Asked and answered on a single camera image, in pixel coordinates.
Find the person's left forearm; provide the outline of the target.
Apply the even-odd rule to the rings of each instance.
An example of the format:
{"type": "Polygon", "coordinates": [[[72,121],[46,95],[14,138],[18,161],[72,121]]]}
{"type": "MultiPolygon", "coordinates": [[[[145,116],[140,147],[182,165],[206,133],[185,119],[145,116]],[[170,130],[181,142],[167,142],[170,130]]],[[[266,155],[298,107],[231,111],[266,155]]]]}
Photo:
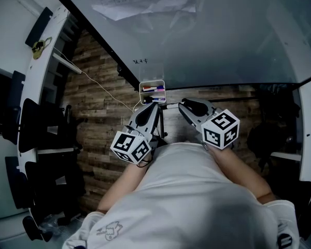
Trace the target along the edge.
{"type": "Polygon", "coordinates": [[[128,164],[120,177],[100,200],[97,211],[106,214],[118,200],[133,192],[144,178],[149,165],[150,163],[145,161],[142,161],[141,166],[128,164]]]}

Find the black office chair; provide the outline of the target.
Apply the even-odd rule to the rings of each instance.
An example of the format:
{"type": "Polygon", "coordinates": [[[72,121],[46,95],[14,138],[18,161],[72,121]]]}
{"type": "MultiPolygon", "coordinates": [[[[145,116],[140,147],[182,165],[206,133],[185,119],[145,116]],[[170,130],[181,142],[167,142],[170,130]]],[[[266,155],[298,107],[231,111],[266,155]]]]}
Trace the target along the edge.
{"type": "Polygon", "coordinates": [[[37,162],[28,161],[25,171],[34,201],[31,215],[37,225],[50,215],[59,217],[60,226],[80,216],[78,199],[86,191],[76,153],[41,155],[37,162]]]}
{"type": "Polygon", "coordinates": [[[25,99],[18,150],[21,153],[35,148],[82,150],[82,145],[77,142],[77,127],[87,121],[86,118],[75,118],[71,105],[61,108],[53,103],[39,105],[31,99],[25,99]]]}
{"type": "Polygon", "coordinates": [[[300,237],[307,240],[311,235],[311,182],[302,181],[303,184],[303,203],[298,227],[300,237]]]}

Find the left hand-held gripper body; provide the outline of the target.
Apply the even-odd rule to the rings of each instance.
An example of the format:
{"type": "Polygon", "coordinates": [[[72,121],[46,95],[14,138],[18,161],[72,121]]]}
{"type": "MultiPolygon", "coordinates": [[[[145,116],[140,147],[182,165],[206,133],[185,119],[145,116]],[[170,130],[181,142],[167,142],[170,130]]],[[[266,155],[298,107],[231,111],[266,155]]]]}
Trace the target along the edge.
{"type": "Polygon", "coordinates": [[[110,149],[119,159],[139,164],[157,145],[158,140],[151,133],[124,126],[122,131],[116,133],[110,149]]]}

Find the large black-framed whiteboard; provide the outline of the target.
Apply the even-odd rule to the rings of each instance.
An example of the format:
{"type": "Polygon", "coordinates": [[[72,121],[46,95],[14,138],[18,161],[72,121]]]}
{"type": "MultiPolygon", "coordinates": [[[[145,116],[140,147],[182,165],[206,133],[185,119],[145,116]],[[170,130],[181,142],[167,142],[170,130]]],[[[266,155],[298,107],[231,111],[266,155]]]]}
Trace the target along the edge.
{"type": "Polygon", "coordinates": [[[298,84],[311,77],[311,0],[196,0],[195,12],[118,21],[96,0],[59,0],[107,50],[133,86],[168,89],[298,84]]]}

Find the yellow cloth bag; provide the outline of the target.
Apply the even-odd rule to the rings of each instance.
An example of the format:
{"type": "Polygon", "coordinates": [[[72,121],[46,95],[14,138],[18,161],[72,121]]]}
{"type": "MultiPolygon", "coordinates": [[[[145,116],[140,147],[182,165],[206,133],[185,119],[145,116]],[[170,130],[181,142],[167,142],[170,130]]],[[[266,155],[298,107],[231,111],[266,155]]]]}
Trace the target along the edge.
{"type": "Polygon", "coordinates": [[[46,40],[39,40],[34,43],[32,47],[33,59],[37,60],[41,57],[44,49],[51,43],[52,37],[48,37],[46,40]]]}

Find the person's white shirt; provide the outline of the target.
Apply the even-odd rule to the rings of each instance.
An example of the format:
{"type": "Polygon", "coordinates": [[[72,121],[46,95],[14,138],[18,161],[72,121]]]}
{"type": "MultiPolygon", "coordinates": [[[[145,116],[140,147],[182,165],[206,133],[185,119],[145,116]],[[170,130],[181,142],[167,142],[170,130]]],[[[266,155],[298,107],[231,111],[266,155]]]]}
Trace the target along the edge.
{"type": "Polygon", "coordinates": [[[207,147],[168,144],[145,162],[138,187],[106,214],[89,213],[62,249],[278,249],[280,233],[299,249],[294,204],[261,204],[207,147]]]}

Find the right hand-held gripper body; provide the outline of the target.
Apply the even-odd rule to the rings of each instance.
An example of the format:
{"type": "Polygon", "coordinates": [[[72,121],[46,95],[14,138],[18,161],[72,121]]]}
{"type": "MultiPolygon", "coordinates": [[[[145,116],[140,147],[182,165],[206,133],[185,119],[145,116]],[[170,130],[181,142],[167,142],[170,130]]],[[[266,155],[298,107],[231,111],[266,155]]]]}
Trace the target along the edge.
{"type": "Polygon", "coordinates": [[[228,109],[201,125],[203,142],[223,150],[238,138],[240,120],[228,109]]]}

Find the person's right forearm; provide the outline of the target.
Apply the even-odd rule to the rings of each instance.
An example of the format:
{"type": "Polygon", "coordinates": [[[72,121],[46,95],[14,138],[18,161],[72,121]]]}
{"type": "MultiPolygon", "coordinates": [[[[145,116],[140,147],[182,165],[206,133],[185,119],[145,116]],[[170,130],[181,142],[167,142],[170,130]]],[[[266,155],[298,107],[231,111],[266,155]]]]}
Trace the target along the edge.
{"type": "Polygon", "coordinates": [[[230,148],[220,150],[211,145],[207,145],[207,148],[222,173],[230,181],[246,187],[261,204],[276,200],[266,180],[241,160],[234,151],[230,148]]]}

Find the long white desk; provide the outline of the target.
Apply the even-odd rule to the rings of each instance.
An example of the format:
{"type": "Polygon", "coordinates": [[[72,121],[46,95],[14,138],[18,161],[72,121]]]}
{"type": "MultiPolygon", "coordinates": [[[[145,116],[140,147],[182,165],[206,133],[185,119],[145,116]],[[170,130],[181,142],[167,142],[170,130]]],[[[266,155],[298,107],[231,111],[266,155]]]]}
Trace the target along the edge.
{"type": "MultiPolygon", "coordinates": [[[[37,60],[33,59],[33,54],[31,53],[31,61],[28,65],[27,71],[25,72],[24,86],[23,86],[23,90],[21,94],[20,106],[22,110],[21,110],[21,116],[19,119],[19,131],[22,131],[22,120],[26,120],[25,118],[23,118],[24,101],[26,99],[30,99],[37,104],[39,104],[40,102],[41,93],[43,91],[44,80],[45,80],[45,76],[47,73],[48,65],[49,65],[50,59],[54,55],[53,49],[64,27],[65,22],[68,20],[68,17],[69,17],[68,9],[63,5],[60,5],[54,11],[53,15],[50,17],[48,24],[45,26],[45,29],[40,36],[40,39],[45,40],[51,37],[52,40],[49,40],[50,42],[46,44],[47,47],[42,52],[39,59],[37,60]]],[[[33,149],[26,151],[25,153],[20,152],[20,146],[22,145],[20,133],[18,134],[17,145],[18,145],[18,152],[19,152],[18,153],[18,161],[19,161],[18,168],[20,172],[26,175],[25,164],[28,161],[36,162],[37,150],[33,148],[33,149]]],[[[46,150],[41,150],[40,154],[60,154],[60,153],[73,152],[73,150],[74,150],[73,148],[46,149],[46,150]]]]}

